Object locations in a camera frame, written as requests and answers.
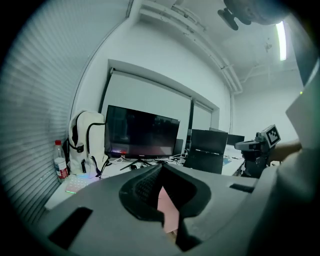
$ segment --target white desk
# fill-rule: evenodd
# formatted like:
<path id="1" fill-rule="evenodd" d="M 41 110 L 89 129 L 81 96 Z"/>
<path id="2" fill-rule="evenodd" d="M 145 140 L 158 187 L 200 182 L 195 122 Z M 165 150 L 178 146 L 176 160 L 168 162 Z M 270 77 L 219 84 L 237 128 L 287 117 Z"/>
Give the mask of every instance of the white desk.
<path id="1" fill-rule="evenodd" d="M 222 167 L 222 175 L 232 176 L 237 171 L 237 169 L 242 165 L 244 160 L 241 158 L 242 156 L 239 150 L 236 150 L 233 146 L 227 145 L 224 154 L 228 159 L 231 160 L 231 162 L 229 162 L 228 164 Z M 130 172 L 131 171 L 130 167 L 124 170 L 120 170 L 120 169 L 129 165 L 132 162 L 133 161 L 124 160 L 123 162 L 107 166 L 103 171 L 102 178 L 105 179 L 105 178 L 109 178 L 119 174 L 124 174 L 126 172 Z M 53 209 L 55 206 L 57 206 L 58 204 L 60 204 L 61 202 L 63 202 L 64 200 L 68 199 L 73 195 L 72 193 L 66 192 L 67 185 L 68 185 L 68 181 L 66 180 L 57 188 L 57 190 L 53 193 L 53 195 L 49 198 L 49 200 L 44 205 L 44 207 L 47 210 Z"/>

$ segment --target dark screen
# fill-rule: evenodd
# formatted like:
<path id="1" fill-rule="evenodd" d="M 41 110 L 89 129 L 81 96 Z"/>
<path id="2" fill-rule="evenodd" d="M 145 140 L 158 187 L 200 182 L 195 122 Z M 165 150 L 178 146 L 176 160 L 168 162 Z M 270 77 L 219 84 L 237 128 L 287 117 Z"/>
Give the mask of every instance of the dark screen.
<path id="1" fill-rule="evenodd" d="M 228 133 L 212 130 L 192 130 L 191 150 L 223 154 L 226 149 Z"/>
<path id="2" fill-rule="evenodd" d="M 109 105 L 105 150 L 132 157 L 172 156 L 179 124 L 176 119 Z"/>
<path id="3" fill-rule="evenodd" d="M 228 145 L 234 146 L 236 143 L 244 142 L 244 141 L 245 141 L 245 136 L 228 134 L 228 140 L 226 143 Z"/>

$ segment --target monitor stand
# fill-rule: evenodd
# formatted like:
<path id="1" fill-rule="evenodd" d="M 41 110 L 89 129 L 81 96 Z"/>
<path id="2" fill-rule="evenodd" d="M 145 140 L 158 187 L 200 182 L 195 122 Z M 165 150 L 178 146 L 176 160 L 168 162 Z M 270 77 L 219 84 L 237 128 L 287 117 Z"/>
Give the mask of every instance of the monitor stand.
<path id="1" fill-rule="evenodd" d="M 126 167 L 123 167 L 122 169 L 120 169 L 120 171 L 122 171 L 122 170 L 124 170 L 124 169 L 126 169 L 126 168 L 128 168 L 128 167 L 130 167 L 130 166 L 133 166 L 133 165 L 136 164 L 136 163 L 143 163 L 143 164 L 145 164 L 145 165 L 147 165 L 147 166 L 151 166 L 151 164 L 148 163 L 147 161 L 144 161 L 144 160 L 142 160 L 142 159 L 137 159 L 136 161 L 130 163 L 130 164 L 127 165 Z"/>

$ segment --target fluorescent light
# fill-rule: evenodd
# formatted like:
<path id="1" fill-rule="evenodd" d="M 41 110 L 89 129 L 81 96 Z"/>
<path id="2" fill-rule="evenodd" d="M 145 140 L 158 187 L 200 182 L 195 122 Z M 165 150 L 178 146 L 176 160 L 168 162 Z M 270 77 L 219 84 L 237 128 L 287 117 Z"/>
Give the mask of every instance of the fluorescent light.
<path id="1" fill-rule="evenodd" d="M 287 59 L 287 42 L 286 42 L 285 26 L 283 21 L 281 21 L 276 25 L 276 30 L 278 31 L 278 37 L 279 37 L 280 61 L 285 61 Z"/>

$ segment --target plastic bottle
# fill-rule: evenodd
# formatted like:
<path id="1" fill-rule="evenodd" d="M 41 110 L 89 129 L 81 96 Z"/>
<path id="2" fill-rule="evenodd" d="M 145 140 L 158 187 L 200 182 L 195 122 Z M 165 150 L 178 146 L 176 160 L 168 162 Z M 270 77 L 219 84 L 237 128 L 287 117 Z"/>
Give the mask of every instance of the plastic bottle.
<path id="1" fill-rule="evenodd" d="M 65 153 L 61 146 L 61 140 L 55 141 L 53 159 L 54 159 L 54 168 L 55 168 L 56 174 L 58 175 L 59 181 L 62 183 L 68 177 L 68 170 L 67 170 Z"/>

